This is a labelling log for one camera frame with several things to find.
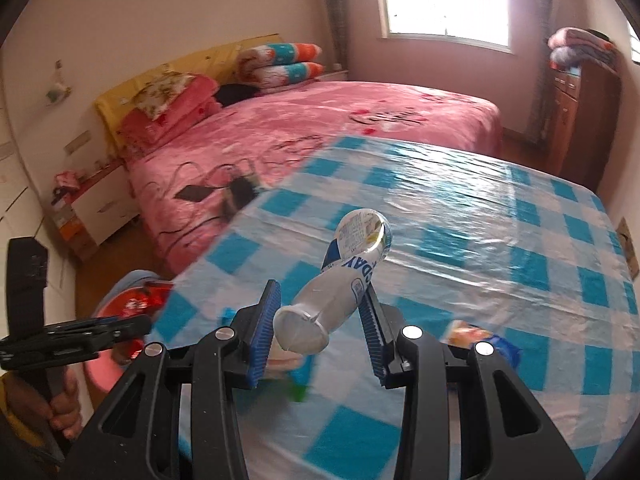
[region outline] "yellow headboard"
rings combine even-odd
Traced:
[[[124,141],[120,138],[117,130],[124,116],[133,108],[131,99],[164,70],[173,69],[179,72],[204,74],[215,79],[221,85],[233,83],[236,82],[234,74],[236,57],[241,50],[265,43],[280,43],[281,41],[279,35],[270,34],[194,52],[147,70],[105,92],[95,100],[94,104],[104,121],[107,145],[110,148],[115,148],[116,151],[124,147]]]

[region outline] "curtain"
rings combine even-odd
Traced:
[[[329,27],[334,42],[335,62],[348,68],[347,64],[347,16],[345,0],[324,0],[329,15]]]
[[[550,30],[550,27],[552,26],[550,22],[552,1],[553,0],[537,0],[540,31],[542,32],[538,60],[540,68],[538,70],[538,79],[534,89],[533,102],[531,104],[529,120],[527,121],[527,128],[524,131],[527,139],[532,140],[533,142],[538,142],[542,138],[545,118],[548,111],[546,85],[549,77],[549,47],[546,45],[546,40],[553,33],[553,31]]]

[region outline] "green object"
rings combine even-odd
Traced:
[[[304,384],[296,384],[291,381],[291,387],[289,393],[293,402],[304,402],[306,399],[307,386]]]

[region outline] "wall outlet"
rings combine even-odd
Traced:
[[[80,135],[78,135],[74,140],[72,140],[68,145],[65,146],[65,152],[67,155],[71,155],[73,152],[77,151],[79,148],[84,146],[91,140],[91,132],[89,130],[85,130]]]
[[[634,249],[634,242],[631,239],[629,226],[626,224],[626,218],[622,217],[616,233],[618,234],[618,239],[620,240],[620,245],[626,258],[626,264],[629,267],[631,279],[634,280],[640,273],[640,266],[638,266],[638,258],[636,257],[636,250]]]

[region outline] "pink floral bedspread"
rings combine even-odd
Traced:
[[[127,164],[159,255],[182,272],[226,226],[223,191],[253,171],[267,186],[340,134],[409,140],[497,156],[500,112],[489,101],[370,82],[314,82],[229,106]],[[216,189],[199,203],[174,198],[187,184]]]

